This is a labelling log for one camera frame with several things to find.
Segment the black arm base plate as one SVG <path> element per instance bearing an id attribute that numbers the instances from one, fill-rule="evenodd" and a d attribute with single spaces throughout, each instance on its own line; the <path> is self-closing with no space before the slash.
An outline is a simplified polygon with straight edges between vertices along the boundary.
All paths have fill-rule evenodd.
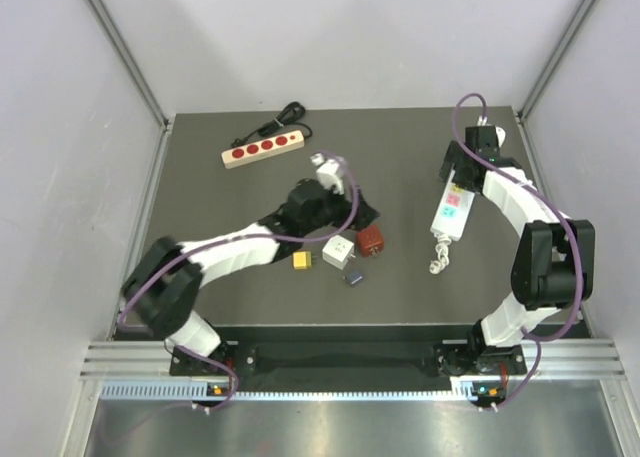
<path id="1" fill-rule="evenodd" d="M 410 368 L 430 377 L 527 373 L 520 346 L 476 355 L 466 343 L 427 341 L 224 342 L 208 358 L 240 376 L 284 368 Z"/>

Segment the white cube socket adapter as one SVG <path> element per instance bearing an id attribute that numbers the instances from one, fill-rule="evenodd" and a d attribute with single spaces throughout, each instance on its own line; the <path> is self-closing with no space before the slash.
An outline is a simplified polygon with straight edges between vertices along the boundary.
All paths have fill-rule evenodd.
<path id="1" fill-rule="evenodd" d="M 354 256 L 355 243 L 340 235 L 331 237 L 322 248 L 323 261 L 339 270 L 344 270 Z"/>

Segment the red patterned plug adapter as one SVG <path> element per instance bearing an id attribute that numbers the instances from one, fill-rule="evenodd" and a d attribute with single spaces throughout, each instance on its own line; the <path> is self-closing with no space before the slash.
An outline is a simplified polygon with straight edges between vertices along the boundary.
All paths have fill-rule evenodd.
<path id="1" fill-rule="evenodd" d="M 355 235 L 356 248 L 362 257 L 372 257 L 384 249 L 384 238 L 376 224 L 371 224 Z"/>

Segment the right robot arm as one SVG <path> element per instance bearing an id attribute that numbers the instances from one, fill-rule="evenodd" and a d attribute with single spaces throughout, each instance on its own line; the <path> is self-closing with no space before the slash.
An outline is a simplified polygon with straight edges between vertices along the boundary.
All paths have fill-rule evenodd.
<path id="1" fill-rule="evenodd" d="M 430 228 L 436 239 L 432 274 L 449 265 L 449 247 L 461 239 L 477 196 L 492 202 L 519 238 L 507 297 L 474 324 L 466 343 L 434 348 L 440 372 L 451 377 L 524 374 L 525 336 L 547 318 L 580 305 L 593 289 L 593 225 L 557 217 L 539 199 L 521 166 L 502 157 L 504 140 L 500 127 L 468 127 L 462 143 L 449 144 L 439 171 L 445 187 Z"/>

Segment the black plug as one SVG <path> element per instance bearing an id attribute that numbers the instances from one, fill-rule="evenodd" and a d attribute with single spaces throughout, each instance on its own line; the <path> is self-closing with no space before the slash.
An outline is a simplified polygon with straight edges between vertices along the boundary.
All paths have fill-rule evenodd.
<path id="1" fill-rule="evenodd" d="M 364 280 L 364 274 L 358 270 L 352 270 L 343 276 L 343 280 L 349 287 L 354 287 Z"/>

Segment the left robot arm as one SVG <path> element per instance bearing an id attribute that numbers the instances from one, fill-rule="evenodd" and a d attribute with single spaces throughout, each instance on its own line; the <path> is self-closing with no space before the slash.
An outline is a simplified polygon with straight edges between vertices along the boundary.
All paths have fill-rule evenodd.
<path id="1" fill-rule="evenodd" d="M 181 363 L 231 375 L 228 344 L 194 309 L 199 291 L 221 277 L 292 256 L 325 227 L 361 231 L 379 215 L 359 187 L 346 195 L 303 179 L 275 211 L 238 232 L 196 242 L 156 240 L 121 287 L 123 312 L 134 313 L 154 339 L 172 344 Z"/>

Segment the beige power strip red sockets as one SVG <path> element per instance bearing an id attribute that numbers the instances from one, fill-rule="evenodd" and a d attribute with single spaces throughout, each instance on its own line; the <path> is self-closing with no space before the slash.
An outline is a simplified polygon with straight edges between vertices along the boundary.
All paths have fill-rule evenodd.
<path id="1" fill-rule="evenodd" d="M 226 169 L 232 169 L 275 157 L 293 150 L 303 148 L 305 138 L 301 131 L 294 130 L 274 137 L 268 137 L 255 143 L 243 144 L 225 150 L 221 160 Z"/>

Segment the yellow cube block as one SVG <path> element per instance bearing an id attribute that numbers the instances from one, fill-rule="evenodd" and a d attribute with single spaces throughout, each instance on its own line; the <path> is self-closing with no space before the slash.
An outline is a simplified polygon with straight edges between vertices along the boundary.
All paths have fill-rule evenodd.
<path id="1" fill-rule="evenodd" d="M 317 260 L 318 256 L 311 251 L 300 250 L 292 254 L 292 266 L 295 270 L 309 270 Z"/>

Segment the white power strip coloured sockets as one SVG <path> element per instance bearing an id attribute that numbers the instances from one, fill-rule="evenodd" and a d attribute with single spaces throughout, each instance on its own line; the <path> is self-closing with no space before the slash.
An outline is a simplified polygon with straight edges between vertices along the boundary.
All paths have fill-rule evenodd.
<path id="1" fill-rule="evenodd" d="M 431 232 L 436 237 L 448 237 L 459 241 L 464 233 L 474 202 L 475 193 L 459 187 L 453 182 L 455 172 L 451 171 L 431 224 Z"/>

